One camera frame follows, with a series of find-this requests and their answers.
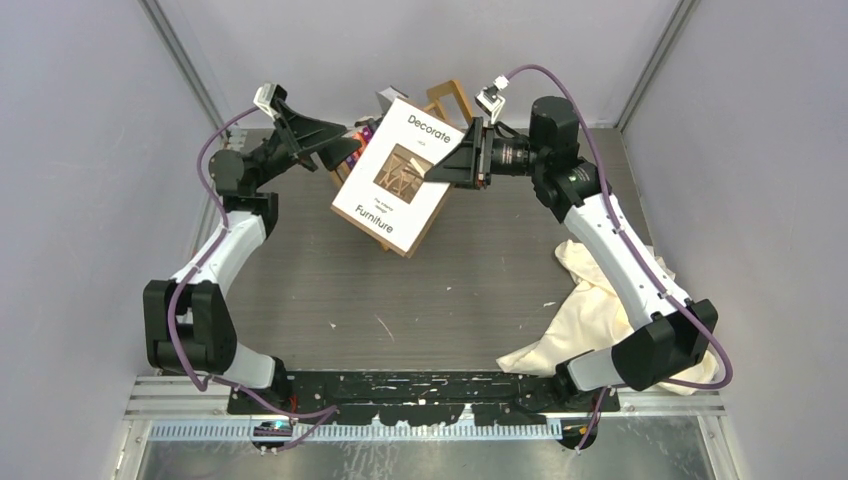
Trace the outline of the orange 78-Storey Treehouse book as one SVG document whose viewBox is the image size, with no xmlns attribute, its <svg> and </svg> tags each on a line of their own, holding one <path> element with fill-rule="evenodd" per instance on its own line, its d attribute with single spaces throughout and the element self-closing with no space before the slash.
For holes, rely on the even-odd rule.
<svg viewBox="0 0 848 480">
<path fill-rule="evenodd" d="M 359 130 L 353 135 L 353 137 L 359 141 L 359 148 L 356 151 L 356 155 L 361 156 L 371 140 L 372 134 L 369 130 Z"/>
</svg>

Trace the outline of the white Decorate Furniture book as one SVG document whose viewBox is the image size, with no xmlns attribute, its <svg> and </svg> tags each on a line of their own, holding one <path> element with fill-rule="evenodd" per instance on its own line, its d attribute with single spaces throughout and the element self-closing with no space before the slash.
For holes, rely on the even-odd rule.
<svg viewBox="0 0 848 480">
<path fill-rule="evenodd" d="M 425 174 L 464 132 L 397 99 L 331 203 L 331 210 L 390 250 L 411 257 L 450 185 Z"/>
</svg>

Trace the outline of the stack of grey magazines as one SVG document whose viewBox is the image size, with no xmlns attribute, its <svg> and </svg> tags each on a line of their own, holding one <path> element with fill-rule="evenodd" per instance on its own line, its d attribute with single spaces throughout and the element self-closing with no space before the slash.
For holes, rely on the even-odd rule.
<svg viewBox="0 0 848 480">
<path fill-rule="evenodd" d="M 393 103 L 396 100 L 406 101 L 409 99 L 408 95 L 393 86 L 389 86 L 384 88 L 383 90 L 377 91 L 375 95 L 377 98 L 378 105 L 380 107 L 381 116 L 384 116 L 389 111 L 389 109 L 392 107 Z"/>
</svg>

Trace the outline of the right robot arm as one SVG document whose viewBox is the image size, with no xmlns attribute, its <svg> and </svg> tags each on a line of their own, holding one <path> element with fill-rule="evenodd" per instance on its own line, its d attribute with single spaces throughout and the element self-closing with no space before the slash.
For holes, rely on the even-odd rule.
<svg viewBox="0 0 848 480">
<path fill-rule="evenodd" d="M 579 154 L 579 117 L 566 98 L 536 99 L 529 131 L 511 138 L 473 119 L 459 144 L 424 176 L 428 182 L 484 189 L 494 175 L 527 176 L 536 198 L 586 247 L 622 301 L 633 333 L 555 368 L 555 396 L 582 409 L 602 387 L 643 391 L 696 366 L 708 352 L 718 313 L 668 278 L 629 223 L 601 171 Z"/>
</svg>

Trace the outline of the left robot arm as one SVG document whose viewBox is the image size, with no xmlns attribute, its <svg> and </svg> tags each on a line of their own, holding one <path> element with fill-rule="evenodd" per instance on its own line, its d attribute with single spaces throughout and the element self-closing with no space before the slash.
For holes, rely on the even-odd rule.
<svg viewBox="0 0 848 480">
<path fill-rule="evenodd" d="M 201 147 L 196 172 L 219 213 L 215 232 L 188 263 L 142 294 L 145 346 L 155 368 L 185 374 L 199 390 L 216 381 L 252 392 L 269 413 L 285 409 L 292 388 L 282 360 L 242 344 L 227 294 L 246 261 L 273 232 L 279 196 L 262 186 L 295 166 L 332 168 L 357 149 L 344 125 L 295 112 L 283 100 L 262 107 L 273 132 L 253 150 L 208 153 L 225 132 L 220 127 Z"/>
</svg>

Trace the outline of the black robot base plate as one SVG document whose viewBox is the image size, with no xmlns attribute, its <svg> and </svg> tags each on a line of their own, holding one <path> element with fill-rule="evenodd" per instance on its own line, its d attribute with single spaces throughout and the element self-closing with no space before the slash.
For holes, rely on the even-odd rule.
<svg viewBox="0 0 848 480">
<path fill-rule="evenodd" d="M 290 371 L 267 389 L 237 390 L 230 414 L 275 409 L 314 424 L 326 408 L 331 425 L 378 422 L 411 427 L 453 425 L 469 412 L 476 426 L 537 425 L 562 414 L 619 410 L 617 398 L 598 390 L 579 392 L 559 375 L 551 378 L 496 371 Z"/>
</svg>

